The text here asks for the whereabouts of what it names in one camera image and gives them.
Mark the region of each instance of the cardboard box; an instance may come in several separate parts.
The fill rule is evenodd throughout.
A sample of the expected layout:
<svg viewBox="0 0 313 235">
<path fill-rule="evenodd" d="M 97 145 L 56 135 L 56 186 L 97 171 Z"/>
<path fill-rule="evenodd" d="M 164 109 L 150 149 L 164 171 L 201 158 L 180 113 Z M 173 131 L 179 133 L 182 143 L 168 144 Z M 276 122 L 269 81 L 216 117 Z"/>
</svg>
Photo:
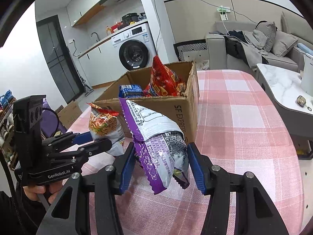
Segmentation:
<svg viewBox="0 0 313 235">
<path fill-rule="evenodd" d="M 82 111 L 78 107 L 78 104 L 75 101 L 71 101 L 63 110 L 58 113 L 58 116 L 63 126 L 66 129 L 69 129 L 81 114 Z"/>
<path fill-rule="evenodd" d="M 185 135 L 188 144 L 195 140 L 198 119 L 199 85 L 197 70 L 193 62 L 176 62 L 166 65 L 186 82 L 183 96 L 158 96 L 130 98 L 133 102 L 157 111 L 175 121 Z M 143 68 L 126 72 L 104 91 L 94 102 L 101 108 L 120 113 L 119 120 L 126 136 L 131 137 L 118 99 L 119 85 L 138 84 L 145 89 L 150 82 L 151 68 Z"/>
</svg>

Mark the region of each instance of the washing machine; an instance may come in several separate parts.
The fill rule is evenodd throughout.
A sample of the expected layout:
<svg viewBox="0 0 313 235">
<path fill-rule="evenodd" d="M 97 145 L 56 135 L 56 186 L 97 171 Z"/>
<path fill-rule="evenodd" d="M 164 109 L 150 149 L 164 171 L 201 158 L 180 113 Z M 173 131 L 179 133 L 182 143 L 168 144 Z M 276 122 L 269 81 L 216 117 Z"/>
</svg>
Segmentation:
<svg viewBox="0 0 313 235">
<path fill-rule="evenodd" d="M 134 26 L 111 38 L 114 52 L 127 70 L 152 66 L 157 52 L 148 23 Z"/>
</svg>

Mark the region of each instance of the gray pillow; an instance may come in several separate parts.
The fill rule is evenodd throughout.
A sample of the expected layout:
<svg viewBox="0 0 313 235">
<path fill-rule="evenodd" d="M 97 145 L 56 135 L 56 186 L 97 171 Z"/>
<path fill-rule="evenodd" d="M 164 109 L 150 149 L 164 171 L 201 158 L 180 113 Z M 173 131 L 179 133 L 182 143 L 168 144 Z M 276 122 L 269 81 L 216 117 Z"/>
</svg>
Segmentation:
<svg viewBox="0 0 313 235">
<path fill-rule="evenodd" d="M 291 34 L 277 31 L 276 39 L 272 47 L 272 53 L 278 57 L 284 57 L 298 43 L 298 38 Z"/>
<path fill-rule="evenodd" d="M 256 30 L 261 31 L 267 37 L 267 42 L 264 45 L 264 50 L 270 52 L 276 38 L 275 22 L 261 22 L 257 25 Z"/>
</svg>

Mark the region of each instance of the white coffee table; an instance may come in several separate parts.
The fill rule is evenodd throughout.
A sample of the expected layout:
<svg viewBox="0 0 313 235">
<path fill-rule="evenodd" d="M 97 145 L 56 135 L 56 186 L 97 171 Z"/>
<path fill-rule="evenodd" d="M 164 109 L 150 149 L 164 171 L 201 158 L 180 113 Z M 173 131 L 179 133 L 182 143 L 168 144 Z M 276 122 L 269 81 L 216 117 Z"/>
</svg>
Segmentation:
<svg viewBox="0 0 313 235">
<path fill-rule="evenodd" d="M 283 119 L 289 134 L 307 138 L 313 149 L 313 111 L 307 107 L 300 107 L 296 99 L 303 96 L 306 104 L 313 110 L 313 97 L 307 94 L 300 86 L 300 74 L 284 68 L 257 64 L 256 80 L 273 102 Z M 299 156 L 299 159 L 312 159 L 310 156 Z"/>
</svg>

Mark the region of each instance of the kitchen counter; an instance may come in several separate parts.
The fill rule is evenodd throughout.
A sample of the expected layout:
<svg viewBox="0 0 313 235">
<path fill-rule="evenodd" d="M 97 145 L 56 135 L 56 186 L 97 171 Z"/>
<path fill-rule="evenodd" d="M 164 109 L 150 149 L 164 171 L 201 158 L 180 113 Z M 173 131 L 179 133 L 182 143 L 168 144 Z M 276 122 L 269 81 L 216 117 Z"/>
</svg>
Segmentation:
<svg viewBox="0 0 313 235">
<path fill-rule="evenodd" d="M 91 50 L 93 50 L 94 48 L 100 46 L 101 44 L 103 44 L 103 43 L 105 43 L 105 42 L 107 42 L 107 41 L 109 41 L 113 36 L 115 36 L 115 35 L 117 35 L 117 34 L 123 32 L 123 31 L 125 31 L 125 30 L 127 30 L 127 29 L 133 28 L 133 27 L 135 27 L 135 26 L 139 26 L 139 25 L 141 25 L 141 24 L 143 24 L 143 23 L 147 23 L 147 22 L 148 22 L 148 20 L 147 20 L 147 19 L 144 19 L 144 20 L 141 20 L 141 21 L 136 22 L 135 24 L 126 26 L 126 27 L 124 27 L 124 28 L 122 28 L 122 29 L 116 31 L 115 33 L 113 33 L 113 34 L 111 34 L 111 35 L 109 35 L 109 36 L 103 38 L 102 40 L 98 41 L 96 44 L 92 45 L 90 48 L 88 48 L 88 49 L 86 49 L 85 51 L 81 52 L 81 53 L 77 56 L 77 58 L 78 58 L 78 59 L 81 58 L 82 56 L 84 56 L 85 54 L 87 54 L 88 52 L 90 52 Z"/>
</svg>

